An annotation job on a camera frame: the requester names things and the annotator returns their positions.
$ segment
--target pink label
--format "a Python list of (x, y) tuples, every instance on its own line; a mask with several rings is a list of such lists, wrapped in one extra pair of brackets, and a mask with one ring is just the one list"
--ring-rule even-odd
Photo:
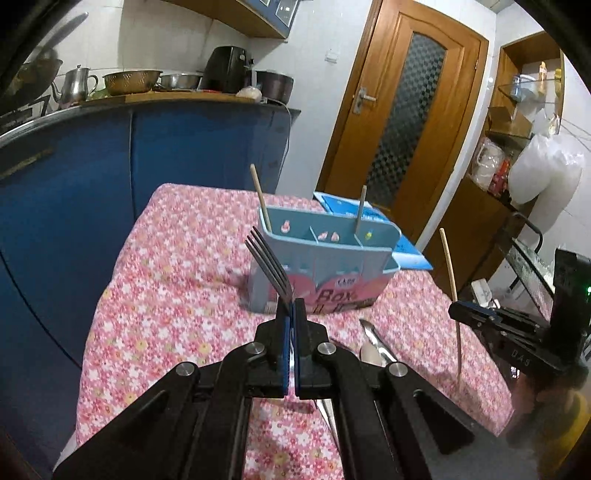
[[(316, 288), (306, 275), (288, 275), (294, 289), (294, 297), (306, 301), (309, 313), (334, 313), (355, 310), (373, 305), (384, 291), (393, 274), (380, 275), (363, 281), (358, 274), (341, 275), (331, 278)], [(277, 294), (269, 286), (269, 300), (276, 300)]]

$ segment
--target electrical cord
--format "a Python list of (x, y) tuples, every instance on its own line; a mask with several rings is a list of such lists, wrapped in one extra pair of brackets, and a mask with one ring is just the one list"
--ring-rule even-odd
[(285, 107), (285, 110), (287, 111), (287, 115), (289, 115), (289, 117), (290, 117), (290, 125), (287, 130), (287, 143), (285, 145), (285, 151), (283, 152), (283, 158), (281, 159), (281, 165), (279, 166), (279, 175), (277, 176), (277, 182), (279, 182), (279, 178), (281, 177), (281, 172), (283, 171), (283, 165), (285, 164), (285, 159), (287, 158), (287, 154), (289, 153), (289, 150), (290, 150), (291, 123), (293, 121), (293, 118), (291, 117), (291, 112), (287, 108), (286, 104), (284, 104), (283, 102), (280, 102), (279, 100), (271, 100), (271, 102), (279, 103), (279, 105), (283, 105), (283, 107)]

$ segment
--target wooden cabinet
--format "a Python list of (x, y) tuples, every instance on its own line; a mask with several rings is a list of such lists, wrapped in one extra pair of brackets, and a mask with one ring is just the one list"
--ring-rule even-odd
[[(446, 231), (458, 290), (468, 280), (509, 214), (507, 207), (496, 198), (483, 192), (470, 179), (462, 179), (439, 224), (439, 228)], [(431, 274), (437, 286), (452, 296), (439, 232), (433, 235), (423, 254), (433, 266)], [(476, 278), (490, 278), (502, 260), (501, 252), (494, 249)]]
[[(545, 32), (501, 48), (495, 91), (482, 136), (487, 135), (499, 144), (507, 156), (513, 160), (529, 142), (531, 122), (515, 110), (516, 101), (510, 95), (504, 94), (499, 87), (510, 85), (513, 76), (520, 74), (524, 65), (535, 65), (543, 60), (556, 59), (560, 56), (558, 45)], [(554, 88), (552, 84), (553, 82), (549, 82), (548, 88)], [(556, 112), (559, 116), (561, 115), (561, 105)], [(527, 216), (534, 204), (535, 199), (521, 206), (519, 210)], [(443, 227), (446, 230), (458, 290), (467, 281), (478, 278), (490, 279), (497, 270), (503, 256), (497, 247), (490, 250), (491, 242), (513, 210), (513, 207), (509, 207), (478, 188), (471, 179), (467, 177), (462, 179), (439, 224), (440, 228)], [(512, 222), (512, 235), (518, 235), (523, 224), (523, 221)], [(450, 295), (447, 267), (438, 232), (431, 238), (424, 254), (434, 267), (433, 278), (436, 284)], [(483, 258), (485, 260), (482, 266), (471, 278), (474, 269)]]
[(219, 20), (247, 37), (255, 38), (287, 38), (300, 2), (300, 0), (165, 1)]

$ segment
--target blue notebook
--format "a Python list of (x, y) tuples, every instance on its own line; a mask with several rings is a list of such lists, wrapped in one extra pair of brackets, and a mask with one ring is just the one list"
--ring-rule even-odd
[[(320, 202), (327, 212), (340, 215), (357, 216), (359, 200), (337, 197), (328, 193), (314, 192), (314, 198)], [(388, 218), (378, 209), (365, 202), (363, 206), (363, 218), (378, 222), (389, 222)], [(392, 257), (404, 270), (433, 270), (425, 256), (404, 235), (396, 244)]]

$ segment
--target pink floral bedsheet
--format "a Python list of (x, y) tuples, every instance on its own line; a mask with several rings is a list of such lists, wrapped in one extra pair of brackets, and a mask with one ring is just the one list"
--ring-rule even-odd
[[(318, 203), (268, 195), (269, 205), (321, 210)], [(256, 225), (253, 192), (162, 185), (136, 222), (96, 308), (86, 342), (77, 407), (81, 445), (181, 361), (206, 365), (251, 341), (269, 316), (241, 304)], [(429, 273), (401, 271), (376, 304), (316, 317), (358, 351), (359, 317), (371, 320), (400, 360), (492, 432), (506, 425), (509, 391), (495, 364), (462, 326), (462, 389), (456, 389), (450, 300)], [(340, 458), (312, 402), (294, 395), (253, 404), (245, 478), (340, 479)]]

